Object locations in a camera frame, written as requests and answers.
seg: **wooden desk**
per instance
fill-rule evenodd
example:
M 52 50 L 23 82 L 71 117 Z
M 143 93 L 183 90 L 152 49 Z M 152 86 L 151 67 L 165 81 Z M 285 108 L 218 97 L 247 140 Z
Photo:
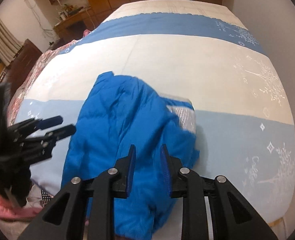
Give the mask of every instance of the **wooden desk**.
M 69 43 L 72 40 L 81 39 L 85 29 L 92 31 L 102 21 L 99 22 L 91 7 L 87 7 L 66 20 L 59 22 L 54 26 L 54 31 L 60 38 L 64 39 L 65 43 Z

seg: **beige curtain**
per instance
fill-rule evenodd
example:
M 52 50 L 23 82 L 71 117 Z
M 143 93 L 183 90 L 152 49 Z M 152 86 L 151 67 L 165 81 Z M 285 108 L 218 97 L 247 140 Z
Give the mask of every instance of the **beige curtain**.
M 0 59 L 8 66 L 22 44 L 10 33 L 0 19 Z

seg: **blue puffer jacket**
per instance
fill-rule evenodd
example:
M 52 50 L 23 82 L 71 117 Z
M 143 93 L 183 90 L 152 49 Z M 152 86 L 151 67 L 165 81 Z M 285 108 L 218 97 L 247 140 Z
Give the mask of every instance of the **blue puffer jacket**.
M 90 179 L 114 166 L 136 146 L 132 192 L 115 199 L 115 233 L 149 240 L 167 220 L 174 200 L 163 182 L 160 148 L 192 167 L 199 157 L 195 134 L 182 130 L 179 118 L 167 109 L 188 103 L 161 98 L 142 80 L 101 74 L 86 99 L 76 123 L 65 160 L 62 186 L 73 177 Z

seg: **mattress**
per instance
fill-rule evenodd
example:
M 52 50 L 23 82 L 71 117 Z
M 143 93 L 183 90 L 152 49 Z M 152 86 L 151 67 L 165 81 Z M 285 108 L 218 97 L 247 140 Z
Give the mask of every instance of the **mattress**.
M 295 185 L 291 109 L 268 56 L 226 7 L 188 0 L 121 6 L 49 62 L 16 121 L 62 115 L 62 125 L 76 123 L 97 76 L 107 71 L 188 98 L 200 150 L 194 170 L 226 176 L 267 223 L 285 214 Z M 60 190 L 68 144 L 60 141 L 51 160 L 31 166 L 32 179 L 52 195 Z M 154 238 L 180 239 L 181 225 L 178 201 Z

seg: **metal bolt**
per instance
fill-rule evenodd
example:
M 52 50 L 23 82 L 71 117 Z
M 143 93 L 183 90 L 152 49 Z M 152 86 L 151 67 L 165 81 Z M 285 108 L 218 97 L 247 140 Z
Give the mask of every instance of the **metal bolt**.
M 118 172 L 118 170 L 116 168 L 110 168 L 108 169 L 107 173 L 110 175 L 114 175 Z
M 79 177 L 74 177 L 73 179 L 71 179 L 71 182 L 73 184 L 79 184 L 81 182 L 81 179 Z
M 188 173 L 190 173 L 190 169 L 189 168 L 181 168 L 180 169 L 180 173 L 182 173 L 182 174 L 188 174 Z
M 226 182 L 226 178 L 224 176 L 218 176 L 217 181 L 220 183 L 224 183 L 224 182 Z

